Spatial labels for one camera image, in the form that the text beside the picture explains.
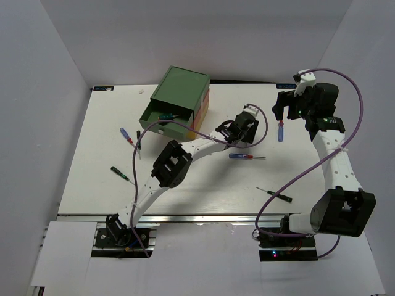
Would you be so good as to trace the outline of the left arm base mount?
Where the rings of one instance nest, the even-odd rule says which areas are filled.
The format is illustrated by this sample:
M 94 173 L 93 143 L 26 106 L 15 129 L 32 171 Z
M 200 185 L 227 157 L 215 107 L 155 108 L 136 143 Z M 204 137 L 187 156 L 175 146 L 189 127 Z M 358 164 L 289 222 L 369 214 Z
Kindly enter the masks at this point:
M 142 228 L 136 228 L 135 232 L 143 243 L 147 254 L 151 256 L 156 243 L 156 229 L 143 226 Z M 131 231 L 127 231 L 125 236 L 116 243 L 115 239 L 107 230 L 105 223 L 98 223 L 96 226 L 91 257 L 118 259 L 148 258 L 141 248 L 138 239 Z

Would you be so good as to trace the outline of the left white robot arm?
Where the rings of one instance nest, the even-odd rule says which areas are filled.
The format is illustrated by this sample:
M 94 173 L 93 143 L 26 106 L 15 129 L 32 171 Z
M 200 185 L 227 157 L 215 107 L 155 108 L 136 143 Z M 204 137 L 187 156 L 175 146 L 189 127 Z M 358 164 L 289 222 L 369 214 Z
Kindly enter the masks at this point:
M 234 120 L 223 122 L 207 136 L 184 143 L 171 140 L 153 163 L 145 184 L 138 186 L 130 204 L 106 217 L 107 237 L 112 243 L 126 247 L 137 240 L 133 229 L 139 219 L 160 195 L 183 182 L 193 162 L 239 143 L 252 144 L 259 124 L 257 114 L 257 108 L 247 106 Z

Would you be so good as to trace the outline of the green top drawer box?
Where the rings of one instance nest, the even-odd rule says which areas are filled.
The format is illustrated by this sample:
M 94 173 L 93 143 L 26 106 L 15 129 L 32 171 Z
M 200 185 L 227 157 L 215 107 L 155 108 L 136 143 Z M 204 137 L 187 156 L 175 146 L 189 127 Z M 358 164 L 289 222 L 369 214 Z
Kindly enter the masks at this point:
M 194 115 L 199 110 L 201 100 L 210 89 L 208 74 L 171 66 L 150 97 L 150 102 L 139 119 L 143 129 L 158 120 L 165 113 L 179 115 L 176 122 L 157 124 L 150 130 L 180 142 L 189 141 L 187 127 L 191 128 Z

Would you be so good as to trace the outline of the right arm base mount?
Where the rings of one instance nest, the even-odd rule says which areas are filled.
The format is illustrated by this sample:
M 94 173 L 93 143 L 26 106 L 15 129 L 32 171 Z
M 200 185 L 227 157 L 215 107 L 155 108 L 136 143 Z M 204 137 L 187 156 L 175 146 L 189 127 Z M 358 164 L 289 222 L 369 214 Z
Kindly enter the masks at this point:
M 264 215 L 259 218 L 259 227 L 275 234 L 291 234 L 289 215 Z M 291 262 L 318 260 L 313 237 L 278 237 L 252 233 L 259 245 L 260 262 Z

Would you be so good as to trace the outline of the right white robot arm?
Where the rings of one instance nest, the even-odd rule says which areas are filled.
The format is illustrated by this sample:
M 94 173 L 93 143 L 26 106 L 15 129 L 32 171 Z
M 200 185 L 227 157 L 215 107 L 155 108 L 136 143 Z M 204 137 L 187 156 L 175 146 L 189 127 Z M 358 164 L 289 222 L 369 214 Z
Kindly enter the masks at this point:
M 345 127 L 334 115 L 338 87 L 329 83 L 308 86 L 302 92 L 278 93 L 272 111 L 282 120 L 305 120 L 323 171 L 325 193 L 308 213 L 291 214 L 289 224 L 278 231 L 279 240 L 292 246 L 301 234 L 334 234 L 359 237 L 376 205 L 375 196 L 365 192 L 352 169 L 346 148 Z

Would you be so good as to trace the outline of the stubby green screwdriver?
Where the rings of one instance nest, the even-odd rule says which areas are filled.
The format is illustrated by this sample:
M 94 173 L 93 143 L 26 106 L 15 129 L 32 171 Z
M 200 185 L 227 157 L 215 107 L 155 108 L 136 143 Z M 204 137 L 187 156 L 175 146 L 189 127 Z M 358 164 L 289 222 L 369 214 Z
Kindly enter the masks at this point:
M 174 120 L 177 117 L 179 117 L 179 115 L 174 115 L 172 113 L 165 113 L 165 114 L 159 115 L 158 120 Z

